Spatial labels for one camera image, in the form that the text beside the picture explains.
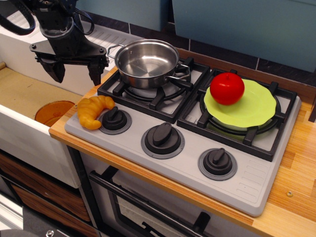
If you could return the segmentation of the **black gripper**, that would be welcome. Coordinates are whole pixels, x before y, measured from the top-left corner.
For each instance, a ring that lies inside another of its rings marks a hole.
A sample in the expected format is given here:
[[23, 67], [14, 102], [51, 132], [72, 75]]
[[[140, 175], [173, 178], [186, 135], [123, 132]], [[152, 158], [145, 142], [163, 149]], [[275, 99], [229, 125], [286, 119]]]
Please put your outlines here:
[[36, 60], [44, 70], [58, 83], [62, 83], [64, 79], [65, 64], [88, 66], [89, 76], [95, 86], [101, 83], [104, 68], [109, 66], [105, 48], [77, 33], [69, 37], [48, 38], [32, 43], [29, 49], [35, 53]]

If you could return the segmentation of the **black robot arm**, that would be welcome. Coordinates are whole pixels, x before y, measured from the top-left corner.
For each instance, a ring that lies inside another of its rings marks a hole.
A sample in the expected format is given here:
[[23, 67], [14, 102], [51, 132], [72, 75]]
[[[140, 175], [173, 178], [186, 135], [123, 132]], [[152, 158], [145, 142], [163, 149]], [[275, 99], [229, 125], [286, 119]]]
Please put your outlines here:
[[22, 28], [1, 16], [0, 25], [20, 36], [29, 35], [36, 24], [45, 41], [30, 45], [45, 71], [58, 83], [65, 76], [65, 65], [87, 66], [94, 85], [101, 83], [101, 75], [109, 65], [106, 49], [87, 39], [94, 31], [94, 22], [76, 7], [75, 0], [13, 0], [15, 8], [27, 20]]

